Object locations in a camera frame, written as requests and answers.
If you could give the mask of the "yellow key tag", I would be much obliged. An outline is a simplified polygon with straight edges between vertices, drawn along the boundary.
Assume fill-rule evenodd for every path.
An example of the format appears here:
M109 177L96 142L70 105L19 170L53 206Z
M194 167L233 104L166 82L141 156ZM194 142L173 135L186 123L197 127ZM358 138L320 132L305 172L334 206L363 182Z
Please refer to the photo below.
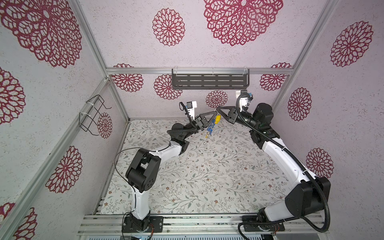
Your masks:
M217 115L215 118L215 124L218 124L221 120L221 115Z

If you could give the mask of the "blue key tag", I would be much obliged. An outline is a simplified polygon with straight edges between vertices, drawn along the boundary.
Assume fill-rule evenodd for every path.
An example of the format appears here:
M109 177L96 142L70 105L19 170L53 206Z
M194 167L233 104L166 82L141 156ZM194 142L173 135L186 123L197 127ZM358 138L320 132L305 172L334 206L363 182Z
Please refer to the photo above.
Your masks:
M212 122L210 123L209 127L207 128L207 131L208 131L209 135L212 134L215 125L216 125L216 124L215 124L215 120L212 120Z

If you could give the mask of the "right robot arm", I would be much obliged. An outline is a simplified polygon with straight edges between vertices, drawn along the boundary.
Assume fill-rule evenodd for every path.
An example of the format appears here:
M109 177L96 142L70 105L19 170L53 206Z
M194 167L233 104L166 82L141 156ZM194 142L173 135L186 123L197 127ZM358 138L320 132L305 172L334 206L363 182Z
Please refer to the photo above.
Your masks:
M310 171L288 150L270 125L274 117L272 107L266 103L258 104L252 114L245 107L235 106L218 107L217 112L231 124L249 127L253 142L278 165L291 185L286 197L259 211L258 221L275 224L303 219L309 223L307 215L324 211L324 226L317 230L325 231L331 222L328 205L331 183L326 177L318 177Z

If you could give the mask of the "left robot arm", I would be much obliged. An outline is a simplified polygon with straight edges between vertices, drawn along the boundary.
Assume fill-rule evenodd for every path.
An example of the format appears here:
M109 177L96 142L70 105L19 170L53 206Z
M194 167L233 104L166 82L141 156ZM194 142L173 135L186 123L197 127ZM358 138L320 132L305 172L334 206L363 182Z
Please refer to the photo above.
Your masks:
M186 125L176 123L167 131L171 137L167 146L156 150L140 148L137 151L126 171L126 179L133 192L133 206L124 220L125 232L147 230L151 216L149 190L157 179L161 163L183 154L189 146L186 138L208 128L216 116L217 112L212 111L200 114L194 119L189 118L190 122Z

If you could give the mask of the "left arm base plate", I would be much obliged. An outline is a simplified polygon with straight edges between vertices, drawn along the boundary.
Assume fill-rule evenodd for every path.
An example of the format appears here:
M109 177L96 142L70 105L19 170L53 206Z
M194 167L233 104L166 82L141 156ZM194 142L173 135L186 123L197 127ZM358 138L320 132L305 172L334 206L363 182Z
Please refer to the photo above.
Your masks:
M129 214L124 218L122 233L161 233L164 226L164 217L147 216L143 220Z

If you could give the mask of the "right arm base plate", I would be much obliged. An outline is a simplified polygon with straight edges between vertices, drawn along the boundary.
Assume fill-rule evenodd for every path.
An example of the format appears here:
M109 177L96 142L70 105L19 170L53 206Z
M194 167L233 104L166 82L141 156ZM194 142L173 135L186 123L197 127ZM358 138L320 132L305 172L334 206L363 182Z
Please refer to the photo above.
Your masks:
M283 232L285 226L283 223L268 224L263 220L259 220L256 215L242 216L245 232Z

